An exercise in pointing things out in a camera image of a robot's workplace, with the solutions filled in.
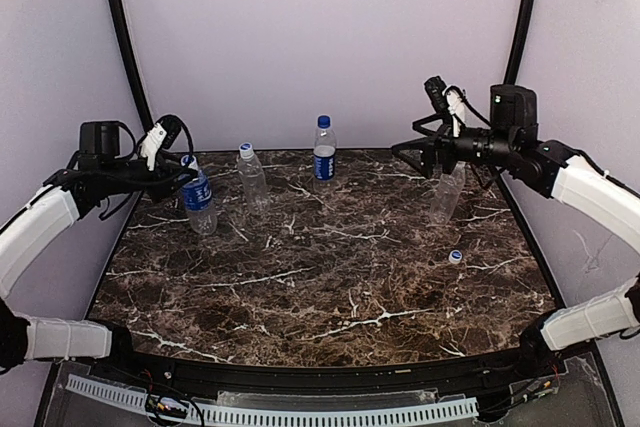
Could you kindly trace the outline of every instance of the empty plastic bottle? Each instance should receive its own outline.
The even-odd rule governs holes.
[[[182,186],[182,198],[187,211],[187,218],[191,228],[200,235],[211,235],[218,227],[218,217],[209,186],[209,179],[198,167],[195,157],[182,157],[182,165],[197,170],[198,176],[188,184]]]
[[[249,212],[263,214],[269,209],[269,190],[262,164],[253,151],[253,146],[248,142],[240,146],[238,173],[244,187],[244,196]]]
[[[429,209],[431,223],[444,225],[451,220],[464,188],[465,180],[464,162],[458,162],[451,174],[443,173],[440,176],[440,182],[438,182],[438,187]]]
[[[338,141],[331,128],[328,115],[318,117],[316,141],[313,147],[314,187],[323,190],[328,187],[335,175],[336,147]]]

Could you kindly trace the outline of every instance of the bottle cap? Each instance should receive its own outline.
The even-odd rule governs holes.
[[[321,129],[328,129],[331,127],[331,117],[328,115],[321,115],[318,117],[318,127]]]
[[[198,167],[198,159],[196,159],[195,155],[191,158],[189,158],[189,155],[183,155],[182,159],[180,159],[180,164],[182,164],[183,167],[189,167],[193,170],[200,170]]]
[[[459,264],[462,260],[462,252],[459,250],[452,250],[449,254],[449,262],[452,264]]]
[[[253,159],[253,145],[249,142],[245,142],[240,146],[240,158],[243,160]]]

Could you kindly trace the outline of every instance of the plastic bottle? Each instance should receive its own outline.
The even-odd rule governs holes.
[[[451,174],[442,174],[431,201],[429,217],[436,225],[444,225],[451,219],[458,205],[460,193],[465,183],[465,163],[458,162]]]
[[[313,147],[314,187],[323,190],[328,187],[335,175],[336,147],[338,141],[331,128],[328,115],[318,117],[316,141]]]
[[[218,227],[218,217],[209,186],[209,179],[202,169],[198,167],[195,157],[188,155],[182,157],[182,165],[189,165],[191,169],[198,171],[198,176],[182,187],[182,198],[187,211],[187,218],[191,228],[200,235],[211,235]]]
[[[244,196],[251,214],[263,214],[269,209],[269,190],[264,170],[253,146],[246,142],[240,146],[238,173],[244,187]]]

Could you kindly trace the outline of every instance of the white arm cover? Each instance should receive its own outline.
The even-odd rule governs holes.
[[[587,339],[639,327],[631,301],[625,297],[637,282],[634,277],[611,292],[551,315],[541,330],[549,349],[562,350]]]
[[[27,319],[29,346],[26,360],[107,357],[111,351],[111,331],[95,322],[43,319],[16,314]]]
[[[43,192],[43,187],[36,196]],[[6,299],[33,259],[80,217],[70,192],[53,188],[41,199],[26,205],[0,235],[0,298]]]
[[[611,183],[580,156],[560,169],[551,196],[588,215],[640,253],[640,199]]]

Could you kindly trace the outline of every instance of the black metal pole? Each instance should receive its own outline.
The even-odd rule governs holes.
[[[531,22],[531,13],[533,12],[533,1],[534,0],[520,0],[516,30],[513,34],[513,44],[511,45],[511,53],[509,55],[509,62],[507,63],[507,71],[504,74],[503,84],[515,84],[518,78],[518,70],[520,70],[520,62],[522,61],[524,45],[527,41],[527,33],[529,32],[529,23]]]
[[[109,8],[111,9],[113,27],[116,31],[116,37],[118,38],[120,55],[122,56],[124,70],[126,71],[127,79],[129,80],[131,94],[133,95],[133,100],[136,104],[136,109],[138,110],[142,127],[145,131],[148,131],[153,127],[153,119],[151,117],[147,98],[144,95],[140,72],[138,71],[138,64],[136,63],[136,58],[133,54],[133,46],[131,44],[131,37],[129,37],[129,29],[127,27],[127,19],[124,15],[122,0],[109,0]]]

